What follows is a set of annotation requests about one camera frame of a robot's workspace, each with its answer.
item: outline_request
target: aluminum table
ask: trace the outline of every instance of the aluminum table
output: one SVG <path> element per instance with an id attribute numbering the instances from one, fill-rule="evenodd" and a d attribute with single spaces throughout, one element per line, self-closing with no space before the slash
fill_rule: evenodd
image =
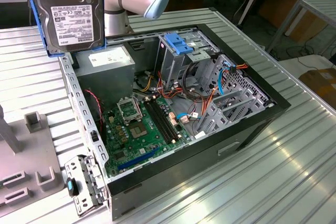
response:
<path id="1" fill-rule="evenodd" d="M 135 31 L 206 23 L 290 103 L 252 143 L 115 223 L 328 223 L 336 221 L 336 111 L 278 62 L 207 8 L 130 18 Z M 5 119 L 47 114 L 62 167 L 86 149 L 78 133 L 56 58 L 48 58 L 36 27 L 0 31 L 0 103 Z M 109 223 L 105 207 L 79 218 L 67 189 L 1 223 Z"/>
<path id="2" fill-rule="evenodd" d="M 289 36 L 291 34 L 291 32 L 294 30 L 294 28 L 307 10 L 314 13 L 316 16 L 327 22 L 329 25 L 336 28 L 336 0 L 297 0 L 277 32 L 274 34 L 270 44 L 266 47 L 267 52 L 271 52 L 273 47 L 280 39 L 281 35 L 284 33 L 285 29 L 288 27 L 289 23 L 297 15 L 294 21 L 289 26 L 287 32 L 285 33 L 286 36 Z M 326 44 L 326 49 L 331 46 L 331 44 L 335 40 L 336 34 L 328 42 L 328 44 Z"/>

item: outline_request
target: green circuit board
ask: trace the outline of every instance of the green circuit board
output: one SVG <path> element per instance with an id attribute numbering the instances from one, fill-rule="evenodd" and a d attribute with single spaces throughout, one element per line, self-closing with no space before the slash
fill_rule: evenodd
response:
<path id="1" fill-rule="evenodd" d="M 171 108 L 168 106 L 165 99 L 162 97 L 157 98 L 156 103 L 160 106 L 162 113 L 166 118 L 170 120 L 167 114 L 171 111 Z M 127 169 L 148 161 L 149 158 L 158 157 L 191 141 L 184 127 L 180 125 L 180 123 L 177 123 L 174 130 L 181 137 L 176 143 L 167 144 L 150 117 L 143 101 L 138 102 L 138 105 L 143 116 L 141 122 L 134 120 L 130 122 L 129 125 L 125 125 L 117 106 L 109 111 L 105 111 L 103 114 L 106 121 L 106 150 L 109 154 L 109 160 L 105 164 L 105 168 L 110 176 L 122 173 Z M 136 158 L 143 157 L 146 154 L 151 157 L 136 162 L 127 168 L 119 169 L 120 165 L 133 161 Z"/>

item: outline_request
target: red cable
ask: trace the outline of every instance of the red cable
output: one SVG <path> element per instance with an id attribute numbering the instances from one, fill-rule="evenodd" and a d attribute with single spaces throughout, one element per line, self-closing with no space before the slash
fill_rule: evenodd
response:
<path id="1" fill-rule="evenodd" d="M 102 126 L 103 126 L 103 118 L 102 118 L 102 113 L 101 113 L 101 107 L 100 107 L 100 103 L 99 103 L 99 99 L 90 91 L 85 89 L 85 92 L 88 92 L 90 95 L 92 95 L 94 97 L 94 99 L 97 102 L 98 108 L 99 108 L 99 117 L 100 117 L 100 133 L 102 132 Z"/>

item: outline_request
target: ram slot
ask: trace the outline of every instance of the ram slot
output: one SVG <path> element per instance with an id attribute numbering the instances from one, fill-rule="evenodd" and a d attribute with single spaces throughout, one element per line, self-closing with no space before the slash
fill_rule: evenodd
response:
<path id="1" fill-rule="evenodd" d="M 177 134 L 174 131 L 173 127 L 171 126 L 167 118 L 164 116 L 162 110 L 155 101 L 146 102 L 145 108 L 147 109 L 157 129 L 163 136 L 166 144 L 170 144 L 172 140 L 178 139 Z"/>

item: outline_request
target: blue latch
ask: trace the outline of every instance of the blue latch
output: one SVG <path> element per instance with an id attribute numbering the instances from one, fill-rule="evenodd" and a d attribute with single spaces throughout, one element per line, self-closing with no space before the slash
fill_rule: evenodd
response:
<path id="1" fill-rule="evenodd" d="M 176 33 L 165 34 L 164 38 L 168 44 L 176 50 L 178 55 L 187 54 L 188 52 L 194 51 L 193 48 L 189 47 L 184 40 Z"/>

